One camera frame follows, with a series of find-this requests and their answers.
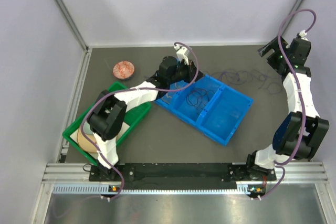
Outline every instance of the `blue bin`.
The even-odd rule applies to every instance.
[[[170,89],[186,85],[181,81]],[[206,75],[185,90],[168,92],[156,103],[226,146],[253,99]]]

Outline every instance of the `blue plastic container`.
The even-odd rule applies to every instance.
[[[170,88],[186,85],[181,81]],[[206,75],[185,90],[168,92],[156,103],[226,146],[253,99]]]

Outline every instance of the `white wall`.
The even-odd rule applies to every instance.
[[[312,72],[311,91],[320,116],[329,120],[330,128],[314,159],[323,161],[328,178],[336,193],[336,2],[335,0],[305,0],[302,8],[311,8],[317,13],[315,26],[307,38],[312,42],[312,51],[306,66]],[[291,41],[298,31],[307,29],[312,21],[309,13],[298,14],[290,25],[285,38]]]
[[[54,0],[0,0],[0,223],[29,223],[82,50]]]
[[[90,46],[259,43],[295,0],[64,0]]]

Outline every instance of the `red and white round object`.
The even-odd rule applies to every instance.
[[[133,74],[134,65],[129,61],[120,61],[113,67],[113,75],[120,80],[126,80],[130,78]]]

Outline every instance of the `green plastic tray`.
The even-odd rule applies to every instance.
[[[120,82],[115,82],[112,84],[108,90],[110,92],[120,89],[127,89],[127,87]],[[73,140],[70,135],[75,132],[81,122],[83,121],[85,115],[89,112],[89,110],[92,108],[93,105],[91,105],[82,115],[80,115],[64,132],[63,137],[73,146],[75,147],[84,157],[86,157],[91,163],[94,165],[97,164],[97,160],[90,155],[90,153],[82,150],[79,145]],[[134,128],[140,123],[140,121],[145,117],[145,115],[149,112],[149,109],[151,108],[151,104],[149,102],[146,102],[140,106],[137,106],[126,113],[124,122],[128,124],[130,127],[125,131],[125,133],[118,139],[117,146],[120,145],[125,138],[130,134],[131,131],[134,130]]]

